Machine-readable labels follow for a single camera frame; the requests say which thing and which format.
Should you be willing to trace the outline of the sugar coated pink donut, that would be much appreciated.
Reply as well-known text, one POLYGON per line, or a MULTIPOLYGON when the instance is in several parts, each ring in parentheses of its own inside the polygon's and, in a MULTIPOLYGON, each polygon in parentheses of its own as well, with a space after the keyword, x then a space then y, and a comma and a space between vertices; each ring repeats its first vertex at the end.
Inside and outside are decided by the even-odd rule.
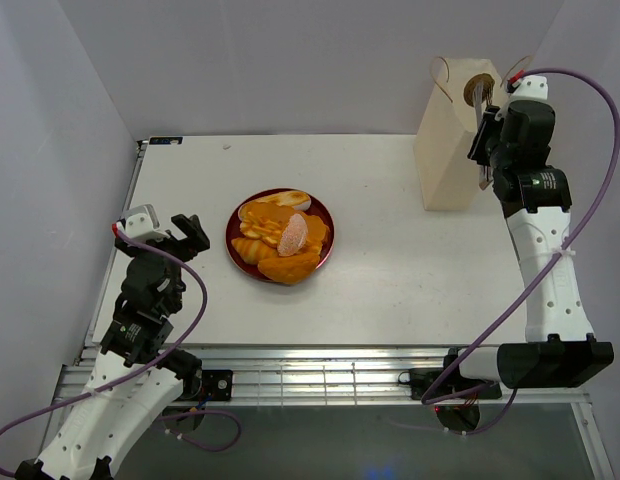
POLYGON ((281 257, 290 257, 297 254, 305 245, 308 235, 308 225, 301 214, 294 214, 284 228, 277 252, 281 257))

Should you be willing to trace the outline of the metal serving tongs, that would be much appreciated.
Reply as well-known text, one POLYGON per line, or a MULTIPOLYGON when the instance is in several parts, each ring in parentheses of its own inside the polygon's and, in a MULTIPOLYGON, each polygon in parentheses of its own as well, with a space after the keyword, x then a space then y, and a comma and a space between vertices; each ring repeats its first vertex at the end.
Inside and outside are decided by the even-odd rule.
MULTIPOLYGON (((484 105, 490 106, 492 102, 492 89, 494 81, 488 74, 481 77, 476 81, 476 85, 473 91, 472 103, 475 110, 477 132, 475 137, 478 137, 481 130, 481 122, 483 118, 484 105)), ((492 173, 489 166, 479 165, 479 188, 486 190, 492 182, 492 173)))

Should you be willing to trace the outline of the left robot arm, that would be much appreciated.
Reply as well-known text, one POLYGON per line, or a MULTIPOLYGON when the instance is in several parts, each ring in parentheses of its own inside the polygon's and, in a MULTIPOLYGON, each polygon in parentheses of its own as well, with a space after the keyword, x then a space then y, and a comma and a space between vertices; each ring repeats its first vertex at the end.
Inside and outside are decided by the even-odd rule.
POLYGON ((113 226, 115 246, 130 257, 110 326, 77 405, 53 441, 23 461, 18 479, 110 479, 136 440, 166 406, 195 397, 202 363, 163 345, 171 315, 183 307, 183 266, 209 249, 197 216, 171 219, 182 233, 160 229, 148 205, 113 226))

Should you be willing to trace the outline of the brown chocolate croissant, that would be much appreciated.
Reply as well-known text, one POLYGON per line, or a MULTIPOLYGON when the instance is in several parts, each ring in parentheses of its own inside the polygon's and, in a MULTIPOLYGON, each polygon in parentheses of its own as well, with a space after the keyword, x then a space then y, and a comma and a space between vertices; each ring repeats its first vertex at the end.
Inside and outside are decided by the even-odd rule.
POLYGON ((492 104, 495 80, 489 73, 479 73, 471 77, 466 83, 463 91, 463 98, 468 106, 475 106, 476 90, 480 89, 480 101, 486 105, 492 104))

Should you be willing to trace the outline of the round orange bun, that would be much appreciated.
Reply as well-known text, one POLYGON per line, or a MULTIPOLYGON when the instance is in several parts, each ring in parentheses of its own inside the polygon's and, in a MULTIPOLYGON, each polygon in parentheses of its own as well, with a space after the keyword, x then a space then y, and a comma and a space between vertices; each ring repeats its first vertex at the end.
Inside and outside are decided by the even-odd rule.
POLYGON ((304 253, 289 257, 261 260, 257 268, 261 274, 276 283, 294 285, 310 276, 319 264, 320 256, 304 253))

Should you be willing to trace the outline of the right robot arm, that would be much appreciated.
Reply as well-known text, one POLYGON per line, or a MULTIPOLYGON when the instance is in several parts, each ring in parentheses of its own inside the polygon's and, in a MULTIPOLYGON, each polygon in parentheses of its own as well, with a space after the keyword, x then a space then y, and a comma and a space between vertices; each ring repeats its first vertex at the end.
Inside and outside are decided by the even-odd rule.
POLYGON ((197 213, 212 246, 196 261, 185 320, 195 344, 471 346, 446 367, 464 397, 497 375, 496 354, 550 336, 587 340, 592 327, 564 247, 557 208, 504 218, 484 197, 465 213, 426 211, 407 135, 187 138, 175 205, 197 213), (328 260, 297 286, 249 278, 229 256, 237 208, 274 187, 325 205, 328 260))

